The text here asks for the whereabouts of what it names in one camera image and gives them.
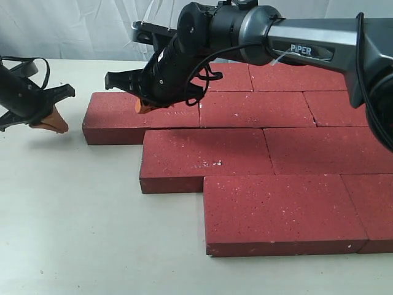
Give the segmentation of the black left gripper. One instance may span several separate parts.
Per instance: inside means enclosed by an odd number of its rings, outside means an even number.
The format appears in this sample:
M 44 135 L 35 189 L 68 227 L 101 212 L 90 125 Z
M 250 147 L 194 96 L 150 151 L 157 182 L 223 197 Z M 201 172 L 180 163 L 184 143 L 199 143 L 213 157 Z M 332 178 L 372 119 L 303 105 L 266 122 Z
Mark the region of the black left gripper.
M 64 134 L 69 126 L 56 104 L 74 96 L 75 90 L 69 84 L 41 89 L 29 78 L 18 77 L 1 66 L 1 106 L 7 109 L 1 116 L 1 131 L 25 124 L 30 128 Z

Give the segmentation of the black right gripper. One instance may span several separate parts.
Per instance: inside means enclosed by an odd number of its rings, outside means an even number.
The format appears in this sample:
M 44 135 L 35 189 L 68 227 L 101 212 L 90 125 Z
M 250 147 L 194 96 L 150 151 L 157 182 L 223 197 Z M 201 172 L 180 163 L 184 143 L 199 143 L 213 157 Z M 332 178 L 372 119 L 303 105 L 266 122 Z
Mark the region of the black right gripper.
M 138 99 L 137 114 L 147 114 L 183 101 L 200 100 L 204 88 L 190 82 L 194 70 L 200 70 L 203 55 L 189 55 L 182 51 L 177 36 L 152 37 L 154 54 L 143 69 L 108 72 L 105 89 L 120 89 Z

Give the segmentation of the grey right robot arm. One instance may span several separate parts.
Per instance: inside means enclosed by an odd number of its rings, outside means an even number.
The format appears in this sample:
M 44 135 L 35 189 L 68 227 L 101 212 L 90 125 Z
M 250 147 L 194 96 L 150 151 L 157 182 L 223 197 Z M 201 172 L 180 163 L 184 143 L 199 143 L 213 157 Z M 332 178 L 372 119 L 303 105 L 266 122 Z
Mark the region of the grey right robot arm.
M 287 19 L 257 1 L 191 2 L 175 29 L 143 21 L 132 29 L 133 40 L 151 45 L 154 54 L 141 69 L 107 73 L 105 88 L 134 95 L 139 113 L 198 104 L 207 89 L 192 81 L 221 79 L 210 66 L 217 58 L 313 66 L 343 75 L 350 105 L 365 106 L 372 134 L 392 149 L 391 18 Z

